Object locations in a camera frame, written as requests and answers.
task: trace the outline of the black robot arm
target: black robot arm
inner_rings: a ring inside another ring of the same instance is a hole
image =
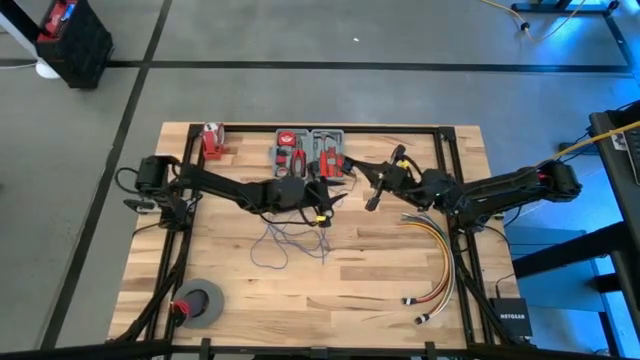
[[[171,181],[169,169],[175,175]],[[285,176],[262,182],[240,183],[193,164],[180,163],[173,156],[149,156],[140,162],[135,181],[136,191],[133,192],[142,199],[128,199],[124,203],[139,213],[159,208],[162,211],[160,226],[180,231],[190,224],[193,203],[182,199],[178,192],[198,189],[234,201],[252,214],[278,214],[298,210],[306,224],[329,227],[333,204],[346,195],[330,197],[329,186],[337,185],[343,183],[313,175],[310,181]],[[305,208],[315,210],[317,217],[313,221],[306,219],[302,211]]]
[[[419,211],[433,206],[444,214],[457,216],[458,226],[465,231],[480,229],[492,215],[534,201],[571,201],[582,188],[571,166],[559,161],[459,184],[451,175],[437,169],[421,172],[405,155],[402,145],[395,149],[389,162],[382,164],[346,157],[343,171],[349,174],[354,168],[360,170],[375,189],[366,204],[367,210],[375,210],[380,194],[386,191]]]

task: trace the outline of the yellow wire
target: yellow wire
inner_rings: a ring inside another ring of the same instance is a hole
[[[520,19],[520,21],[522,21],[523,23],[527,22],[520,14],[518,14],[518,12],[514,11],[513,9],[510,9],[510,8],[504,6],[504,5],[496,4],[493,1],[489,1],[489,0],[480,0],[480,1],[482,1],[485,4],[489,4],[491,6],[495,6],[495,7],[499,8],[499,9],[502,9],[502,10],[505,10],[505,11],[509,12],[511,15],[513,15],[513,16],[517,17],[518,19]],[[585,2],[587,2],[587,0],[582,0],[580,5],[578,5],[576,7],[576,9],[573,10],[573,12],[562,22],[562,24],[558,25],[558,27],[553,29],[553,31],[551,31],[549,34],[541,37],[540,39],[534,39],[533,36],[531,36],[531,33],[529,32],[529,29],[525,29],[524,32],[527,34],[527,36],[529,37],[529,40],[531,40],[531,42],[533,42],[533,43],[541,43],[541,42],[545,41],[546,39],[548,39],[549,37],[551,37],[551,35],[553,35],[556,32],[558,32],[558,30],[560,30],[560,28],[562,28],[569,20],[571,20],[576,15],[576,13],[578,13],[578,11],[580,11],[580,9],[585,4]]]
[[[448,247],[447,247],[447,242],[444,240],[444,238],[442,236],[440,236],[440,234],[438,234],[437,231],[431,229],[430,227],[428,227],[425,224],[422,223],[417,223],[417,222],[409,222],[406,224],[401,224],[400,226],[402,227],[406,227],[406,226],[413,226],[413,227],[418,227],[421,228],[423,230],[427,230],[431,235],[433,235],[433,237],[436,238],[438,246],[440,247],[440,250],[442,250],[442,257],[444,258],[444,271],[443,271],[443,275],[442,275],[442,279],[440,280],[440,282],[438,283],[438,285],[431,291],[429,292],[427,295],[424,296],[420,296],[416,299],[423,299],[426,297],[430,297],[431,295],[433,295],[434,292],[439,291],[440,290],[440,284],[443,283],[444,281],[446,281],[448,279],[448,276],[451,276],[452,274],[450,274],[450,259],[448,256]]]
[[[583,147],[585,145],[592,144],[592,143],[594,143],[596,141],[600,141],[600,140],[609,138],[609,137],[611,137],[611,136],[613,136],[615,134],[619,134],[621,132],[625,132],[625,131],[634,129],[634,128],[637,128],[639,126],[640,126],[640,121],[636,121],[636,122],[634,122],[632,124],[629,124],[629,125],[626,125],[626,126],[623,126],[621,128],[614,129],[614,130],[610,130],[610,131],[607,131],[604,134],[600,134],[600,135],[594,136],[594,137],[592,137],[590,139],[581,141],[581,142],[579,142],[579,143],[577,143],[575,145],[569,146],[568,148],[566,148],[566,149],[554,154],[553,156],[551,156],[547,160],[544,160],[544,161],[540,162],[536,167],[542,165],[543,163],[545,163],[547,161],[558,159],[559,157],[561,157],[563,155],[566,155],[566,154],[568,154],[568,153],[570,153],[570,152],[572,152],[572,151],[574,151],[576,149],[579,149],[579,148],[581,148],[581,147]]]

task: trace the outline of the white cable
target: white cable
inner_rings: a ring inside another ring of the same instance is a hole
[[[37,63],[28,64],[28,65],[19,65],[19,66],[5,66],[5,67],[0,67],[0,70],[23,69],[23,68],[27,68],[27,67],[36,66],[36,64]]]

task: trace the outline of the wire connector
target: wire connector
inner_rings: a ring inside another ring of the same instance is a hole
[[[415,298],[402,298],[402,303],[405,305],[414,305],[418,303]]]
[[[429,321],[429,318],[430,318],[429,314],[422,314],[418,316],[415,320],[413,320],[413,322],[416,323],[416,325],[420,325]]]

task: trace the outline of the black floor stripe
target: black floor stripe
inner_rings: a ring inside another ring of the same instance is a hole
[[[629,73],[629,66],[616,65],[510,65],[438,64],[314,61],[152,61],[154,69],[305,69],[305,70],[396,70],[515,73]]]
[[[153,55],[158,48],[160,36],[162,35],[162,30],[164,29],[172,2],[173,0],[164,0],[162,8],[160,9],[160,14],[158,15],[158,20],[153,30],[151,40],[149,41],[149,45],[147,46],[144,60],[141,64],[140,70],[138,71],[138,76],[136,77],[133,89],[131,90],[131,95],[129,95],[129,101],[125,107],[124,114],[122,115],[120,126],[118,127],[115,139],[113,140],[111,151],[107,157],[105,169],[100,177],[98,188],[91,201],[89,212],[84,221],[84,226],[80,233],[76,249],[73,253],[69,270],[67,271],[60,294],[58,295],[51,318],[49,319],[49,324],[45,330],[40,346],[41,349],[53,349],[58,341],[60,331],[64,325],[65,317],[69,310],[74,292],[78,285],[78,280],[80,279],[82,268],[84,267],[84,262],[91,246],[93,235],[98,225],[102,208],[104,207],[104,203],[109,192],[109,187],[111,186],[111,179],[115,173],[118,160],[122,153],[122,148],[124,147],[124,142],[127,138],[127,133],[129,132],[129,127],[131,126],[133,115],[135,114],[140,95],[142,94],[142,89],[144,88],[144,83],[147,79],[147,75],[149,74],[149,62],[153,59]]]

